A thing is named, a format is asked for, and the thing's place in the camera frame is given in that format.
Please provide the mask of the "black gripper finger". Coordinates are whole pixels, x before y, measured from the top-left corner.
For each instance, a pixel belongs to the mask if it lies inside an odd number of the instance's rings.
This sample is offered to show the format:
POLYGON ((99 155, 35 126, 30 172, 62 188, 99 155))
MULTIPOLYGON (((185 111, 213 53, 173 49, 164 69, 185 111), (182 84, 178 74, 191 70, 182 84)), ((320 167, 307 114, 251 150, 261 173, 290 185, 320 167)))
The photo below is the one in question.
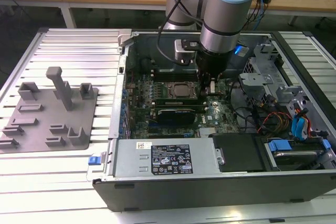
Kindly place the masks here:
POLYGON ((219 80, 219 75, 211 77, 210 84, 209 84, 209 93, 210 94, 218 94, 219 93, 218 80, 219 80))
POLYGON ((207 96, 207 87, 209 86, 209 75, 207 73, 203 73, 199 78, 199 99, 204 101, 207 96))

